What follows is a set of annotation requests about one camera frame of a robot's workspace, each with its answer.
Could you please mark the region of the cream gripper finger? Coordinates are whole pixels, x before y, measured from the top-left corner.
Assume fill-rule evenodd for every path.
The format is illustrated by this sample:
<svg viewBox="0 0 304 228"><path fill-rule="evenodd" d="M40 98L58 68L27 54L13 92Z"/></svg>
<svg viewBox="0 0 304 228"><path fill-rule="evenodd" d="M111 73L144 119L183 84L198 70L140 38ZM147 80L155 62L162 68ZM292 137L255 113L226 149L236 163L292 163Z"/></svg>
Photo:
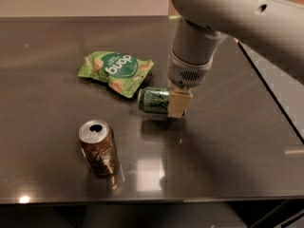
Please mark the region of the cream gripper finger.
<svg viewBox="0 0 304 228"><path fill-rule="evenodd" d="M188 86L177 86L169 83L168 89L168 116L180 119L193 99L193 94Z"/></svg>

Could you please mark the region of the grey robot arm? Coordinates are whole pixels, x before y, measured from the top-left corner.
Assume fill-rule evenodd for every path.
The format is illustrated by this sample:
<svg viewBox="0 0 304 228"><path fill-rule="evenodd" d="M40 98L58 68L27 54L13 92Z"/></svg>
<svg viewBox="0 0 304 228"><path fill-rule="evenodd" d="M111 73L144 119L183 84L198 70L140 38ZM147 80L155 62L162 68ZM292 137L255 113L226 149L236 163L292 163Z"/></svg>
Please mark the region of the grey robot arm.
<svg viewBox="0 0 304 228"><path fill-rule="evenodd" d="M286 0L171 0L180 14L168 56L168 116L180 118L227 36L299 82L304 78L304 8Z"/></svg>

